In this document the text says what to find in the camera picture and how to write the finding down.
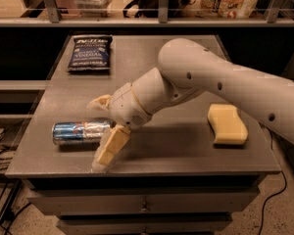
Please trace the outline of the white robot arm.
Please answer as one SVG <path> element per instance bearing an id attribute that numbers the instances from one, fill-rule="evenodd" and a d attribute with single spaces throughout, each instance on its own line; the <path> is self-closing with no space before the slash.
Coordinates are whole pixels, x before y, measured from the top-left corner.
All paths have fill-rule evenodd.
<path id="1" fill-rule="evenodd" d="M 117 125 L 104 133 L 95 162 L 108 165 L 130 139 L 130 131 L 159 110 L 204 91 L 223 98 L 294 145 L 294 81 L 226 61 L 185 38 L 167 42 L 158 65 L 112 95 L 88 106 L 106 110 Z"/>

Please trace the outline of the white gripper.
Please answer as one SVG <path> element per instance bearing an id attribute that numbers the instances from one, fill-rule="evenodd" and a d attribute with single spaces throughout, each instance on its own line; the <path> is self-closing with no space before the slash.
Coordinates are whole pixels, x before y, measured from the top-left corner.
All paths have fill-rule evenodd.
<path id="1" fill-rule="evenodd" d="M 151 120 L 140 106 L 131 83 L 126 83 L 111 96 L 102 95 L 87 104 L 89 110 L 108 111 L 112 119 L 118 123 L 108 127 L 101 137 L 92 162 L 92 171 L 104 170 L 114 159 L 115 155 L 130 139 L 130 130 L 137 129 Z"/>

